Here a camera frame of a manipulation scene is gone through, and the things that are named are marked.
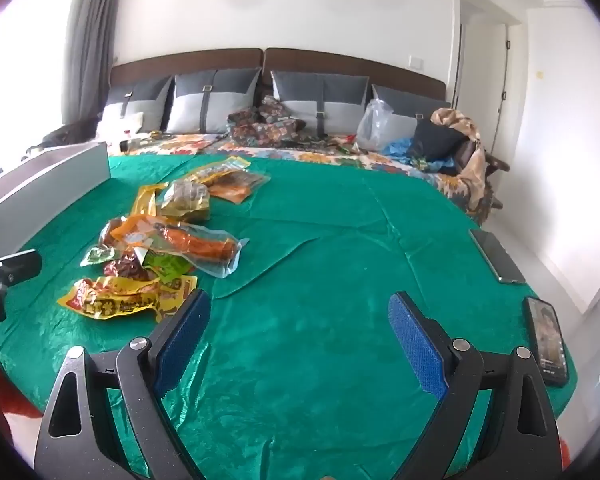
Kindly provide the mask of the brown balls snack bag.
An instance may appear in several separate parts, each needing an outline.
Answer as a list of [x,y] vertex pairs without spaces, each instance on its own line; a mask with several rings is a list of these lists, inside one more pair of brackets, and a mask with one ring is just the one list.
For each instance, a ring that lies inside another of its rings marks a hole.
[[210,219],[210,193],[204,184],[178,179],[164,192],[159,206],[163,217],[187,223],[204,222]]

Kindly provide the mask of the orange chicken leg pouch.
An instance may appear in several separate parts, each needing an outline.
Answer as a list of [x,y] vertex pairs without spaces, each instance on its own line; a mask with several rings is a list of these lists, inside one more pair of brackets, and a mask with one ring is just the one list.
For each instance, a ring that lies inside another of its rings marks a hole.
[[242,248],[249,243],[248,238],[240,240],[229,232],[148,214],[129,216],[110,235],[129,247],[182,257],[215,278],[236,271]]

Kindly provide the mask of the yellow peanut snack bag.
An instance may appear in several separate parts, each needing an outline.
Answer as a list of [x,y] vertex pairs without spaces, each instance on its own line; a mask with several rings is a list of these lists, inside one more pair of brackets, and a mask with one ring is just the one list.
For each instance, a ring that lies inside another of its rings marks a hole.
[[194,170],[189,171],[183,179],[201,185],[208,185],[228,174],[245,170],[249,166],[249,160],[239,156],[230,156],[226,159],[210,162],[208,165],[197,167]]

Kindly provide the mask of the red spicy fish bag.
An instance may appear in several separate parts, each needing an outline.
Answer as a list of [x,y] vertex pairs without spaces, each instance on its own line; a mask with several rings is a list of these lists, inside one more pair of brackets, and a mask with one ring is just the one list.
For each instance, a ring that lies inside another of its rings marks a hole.
[[152,281],[156,278],[154,272],[142,267],[135,252],[125,252],[119,259],[106,263],[104,274],[142,282]]

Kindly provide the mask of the yellow red snack bag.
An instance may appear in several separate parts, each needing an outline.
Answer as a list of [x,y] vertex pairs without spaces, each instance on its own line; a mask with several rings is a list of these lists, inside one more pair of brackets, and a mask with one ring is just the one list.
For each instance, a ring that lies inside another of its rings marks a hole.
[[158,278],[151,281],[122,276],[101,276],[96,280],[82,278],[57,303],[99,321],[152,311],[159,323],[166,316],[178,312],[197,285],[198,278],[193,275],[180,276],[170,283],[163,283]]

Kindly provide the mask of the black smartphone screen off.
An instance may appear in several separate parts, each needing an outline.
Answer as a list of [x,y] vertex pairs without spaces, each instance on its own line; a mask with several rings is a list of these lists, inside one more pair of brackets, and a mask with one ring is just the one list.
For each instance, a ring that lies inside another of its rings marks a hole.
[[470,229],[469,235],[500,283],[521,285],[526,282],[524,274],[493,233]]

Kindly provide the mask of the green satin tablecloth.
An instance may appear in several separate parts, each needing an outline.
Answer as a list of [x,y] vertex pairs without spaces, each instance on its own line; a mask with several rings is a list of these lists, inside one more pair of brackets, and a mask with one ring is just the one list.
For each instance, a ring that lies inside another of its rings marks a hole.
[[[155,315],[94,321],[56,300],[105,221],[128,212],[141,184],[170,181],[201,159],[110,159],[111,179],[32,244],[43,272],[7,296],[0,364],[44,404],[67,350],[120,349]],[[271,177],[211,223],[248,238],[228,278],[201,273],[211,321],[164,406],[208,479],[390,479],[437,400],[422,391],[388,319],[406,290],[450,336],[509,354],[526,344],[528,286],[502,285],[472,223],[429,184],[380,171],[259,159]]]

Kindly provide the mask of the grey curtain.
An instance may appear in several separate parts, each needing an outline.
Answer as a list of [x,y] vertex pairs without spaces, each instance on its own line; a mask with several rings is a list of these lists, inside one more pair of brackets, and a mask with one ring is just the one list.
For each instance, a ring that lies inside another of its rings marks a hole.
[[61,104],[66,124],[92,118],[105,105],[118,5],[119,0],[72,0]]

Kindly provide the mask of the beige patterned blanket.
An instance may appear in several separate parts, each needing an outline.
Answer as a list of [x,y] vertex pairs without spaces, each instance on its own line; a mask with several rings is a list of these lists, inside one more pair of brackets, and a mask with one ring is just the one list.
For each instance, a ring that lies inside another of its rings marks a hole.
[[438,108],[431,122],[450,128],[463,136],[460,144],[460,172],[456,176],[439,174],[437,188],[450,200],[462,200],[463,208],[473,214],[486,195],[486,150],[477,124],[455,108]]

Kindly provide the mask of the floral patterned cloth bundle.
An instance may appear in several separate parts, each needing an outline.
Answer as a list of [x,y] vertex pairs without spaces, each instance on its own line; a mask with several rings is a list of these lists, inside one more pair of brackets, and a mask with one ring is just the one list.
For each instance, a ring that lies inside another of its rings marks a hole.
[[258,106],[227,116],[226,130],[232,141],[248,148],[282,148],[296,144],[306,123],[290,114],[270,94]]

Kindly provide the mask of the blue plastic bag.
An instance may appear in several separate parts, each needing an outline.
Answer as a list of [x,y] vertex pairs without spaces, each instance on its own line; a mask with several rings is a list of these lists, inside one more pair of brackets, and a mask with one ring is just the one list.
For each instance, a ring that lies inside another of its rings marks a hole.
[[427,160],[422,156],[412,156],[408,154],[411,148],[411,139],[400,139],[386,145],[380,152],[381,155],[387,156],[395,162],[414,167],[415,169],[426,172],[426,174],[450,174],[455,176],[457,169],[453,157],[437,160]]

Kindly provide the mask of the clear plastic bag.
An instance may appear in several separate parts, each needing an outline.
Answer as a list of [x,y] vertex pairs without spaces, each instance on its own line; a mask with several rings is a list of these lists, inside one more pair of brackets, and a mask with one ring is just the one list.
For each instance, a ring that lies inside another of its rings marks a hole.
[[356,144],[364,151],[381,151],[388,143],[388,122],[393,108],[383,100],[372,99],[356,130]]

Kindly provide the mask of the grey pillow far right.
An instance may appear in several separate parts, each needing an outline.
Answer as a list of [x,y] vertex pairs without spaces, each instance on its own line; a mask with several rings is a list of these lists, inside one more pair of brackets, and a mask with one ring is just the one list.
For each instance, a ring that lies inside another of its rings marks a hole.
[[374,97],[384,101],[392,108],[386,129],[390,139],[411,138],[417,123],[429,119],[439,108],[449,108],[450,103],[417,94],[372,85]]

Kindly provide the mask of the white door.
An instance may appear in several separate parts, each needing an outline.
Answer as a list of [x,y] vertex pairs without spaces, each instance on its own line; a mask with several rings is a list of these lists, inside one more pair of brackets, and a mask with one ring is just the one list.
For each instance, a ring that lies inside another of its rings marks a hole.
[[524,24],[492,0],[456,0],[453,105],[493,156],[511,162],[519,131]]

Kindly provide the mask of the wall switch plate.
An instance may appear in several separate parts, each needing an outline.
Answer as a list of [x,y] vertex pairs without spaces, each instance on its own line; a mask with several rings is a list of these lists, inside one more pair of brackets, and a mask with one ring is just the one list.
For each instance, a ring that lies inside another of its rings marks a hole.
[[411,56],[408,60],[408,66],[410,66],[412,70],[422,70],[424,61],[421,58],[416,58],[416,56]]

